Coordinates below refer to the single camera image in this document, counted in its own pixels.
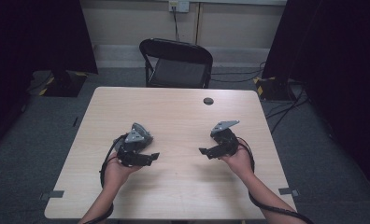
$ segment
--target black folding chair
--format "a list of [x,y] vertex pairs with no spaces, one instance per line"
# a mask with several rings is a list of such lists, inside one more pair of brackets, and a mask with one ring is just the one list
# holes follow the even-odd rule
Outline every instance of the black folding chair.
[[[142,41],[139,49],[145,59],[147,87],[208,88],[213,59],[206,49],[158,38]],[[149,58],[158,59],[154,67]]]

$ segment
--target person's arm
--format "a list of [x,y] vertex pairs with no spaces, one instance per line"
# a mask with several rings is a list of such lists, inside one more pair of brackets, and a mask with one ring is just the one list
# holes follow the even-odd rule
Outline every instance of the person's arm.
[[[253,173],[247,149],[239,146],[237,152],[233,156],[223,156],[220,157],[220,159],[225,161],[231,170],[243,181],[249,193],[256,201],[269,206],[283,208],[293,212],[295,211]],[[303,220],[296,217],[285,216],[264,209],[261,209],[261,211],[268,223],[305,223]]]
[[103,190],[79,223],[85,223],[104,215],[129,175],[142,168],[141,166],[125,167],[117,159],[111,160],[115,157],[117,157],[116,152],[110,155],[105,172]]

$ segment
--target wall outlet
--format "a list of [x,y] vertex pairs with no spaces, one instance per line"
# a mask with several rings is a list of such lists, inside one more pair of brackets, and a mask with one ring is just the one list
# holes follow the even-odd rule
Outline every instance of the wall outlet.
[[176,10],[176,12],[179,12],[178,1],[168,1],[168,11],[174,11],[173,8]]

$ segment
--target black curtain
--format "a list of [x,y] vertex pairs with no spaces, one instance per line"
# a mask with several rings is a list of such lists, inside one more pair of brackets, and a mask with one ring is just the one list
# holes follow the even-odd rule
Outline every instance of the black curtain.
[[57,67],[97,74],[79,0],[0,1],[0,136],[34,71]]
[[370,180],[370,0],[288,0],[263,77],[306,83]]

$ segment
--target hole in table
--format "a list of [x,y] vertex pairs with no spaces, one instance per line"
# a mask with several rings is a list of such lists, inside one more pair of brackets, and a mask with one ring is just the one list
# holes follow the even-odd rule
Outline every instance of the hole in table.
[[206,97],[204,100],[203,100],[203,103],[205,103],[205,105],[212,105],[214,104],[214,100],[209,98],[209,97]]

